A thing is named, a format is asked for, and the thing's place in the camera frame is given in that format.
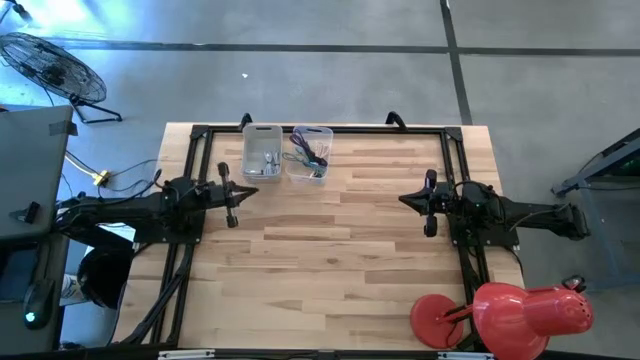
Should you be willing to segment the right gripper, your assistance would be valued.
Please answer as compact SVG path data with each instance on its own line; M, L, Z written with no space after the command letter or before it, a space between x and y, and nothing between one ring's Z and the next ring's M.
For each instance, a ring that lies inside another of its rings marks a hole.
M426 204L420 200L425 196ZM425 214L424 234L431 238L435 237L438 231L438 220L435 214L446 214L451 210L453 195L449 185L447 183L438 183L437 172L434 169L429 169L425 174L424 189L400 195L398 199L419 214Z

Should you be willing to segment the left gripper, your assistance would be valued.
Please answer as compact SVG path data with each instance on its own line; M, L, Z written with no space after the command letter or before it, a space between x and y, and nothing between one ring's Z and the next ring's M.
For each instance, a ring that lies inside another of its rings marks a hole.
M214 208L224 208L226 210L226 224L228 228L235 228L239 225L239 221L233 208L236 204L241 204L247 198L253 196L259 191L256 187L234 185L234 192L229 181L230 170L228 164L220 162L217 165L218 173L221 178L220 184L207 182L197 187L197 198L201 209L208 210Z

